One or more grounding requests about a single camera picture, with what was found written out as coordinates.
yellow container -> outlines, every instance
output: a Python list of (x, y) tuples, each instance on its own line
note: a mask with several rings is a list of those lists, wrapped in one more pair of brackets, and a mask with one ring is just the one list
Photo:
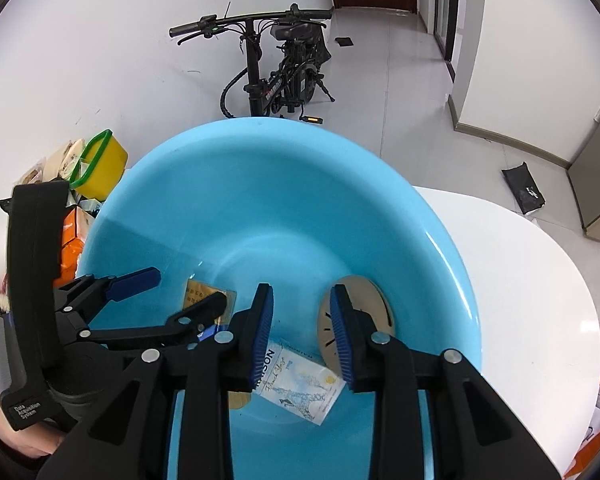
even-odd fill
[[(126, 151), (111, 130), (104, 130), (84, 147), (80, 161), (71, 174), (71, 188), (84, 197), (102, 202), (122, 178), (127, 159)], [(80, 172), (85, 162), (88, 167)]]

bicycle handlebar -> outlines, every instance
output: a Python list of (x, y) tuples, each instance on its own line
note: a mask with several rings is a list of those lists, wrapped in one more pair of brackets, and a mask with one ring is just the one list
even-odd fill
[(283, 18), (297, 18), (299, 20), (330, 20), (333, 14), (333, 9), (320, 10), (320, 9), (298, 9), (296, 4), (291, 6), (290, 10), (284, 12), (262, 12), (260, 14), (244, 14), (242, 16), (234, 16), (232, 18), (222, 18), (217, 20), (215, 15), (203, 16), (198, 22), (186, 23), (185, 25), (179, 25), (169, 29), (169, 36), (175, 38), (176, 36), (182, 36), (183, 34), (189, 34), (203, 30), (210, 23), (213, 23), (216, 27), (222, 25), (231, 25), (232, 23), (245, 22), (246, 20), (281, 20)]

bicycle seat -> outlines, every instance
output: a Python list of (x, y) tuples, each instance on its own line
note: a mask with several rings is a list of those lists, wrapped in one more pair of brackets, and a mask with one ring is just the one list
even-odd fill
[(271, 27), (271, 35), (278, 41), (306, 41), (315, 43), (321, 34), (320, 23), (281, 23)]

gold card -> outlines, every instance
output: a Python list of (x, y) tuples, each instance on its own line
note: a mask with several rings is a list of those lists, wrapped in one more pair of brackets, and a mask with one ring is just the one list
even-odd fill
[(232, 290), (216, 288), (207, 283), (189, 278), (187, 280), (187, 290), (184, 295), (182, 308), (185, 309), (188, 306), (194, 305), (215, 292), (222, 292), (226, 296), (226, 310), (221, 317), (216, 318), (216, 325), (228, 325), (231, 321), (231, 316), (234, 314), (235, 292)]

white table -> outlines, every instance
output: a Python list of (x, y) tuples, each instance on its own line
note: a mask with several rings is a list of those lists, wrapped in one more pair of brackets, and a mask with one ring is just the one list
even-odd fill
[(480, 198), (416, 189), (469, 273), (483, 376), (563, 474), (600, 385), (600, 326), (587, 285), (562, 248), (522, 216)]

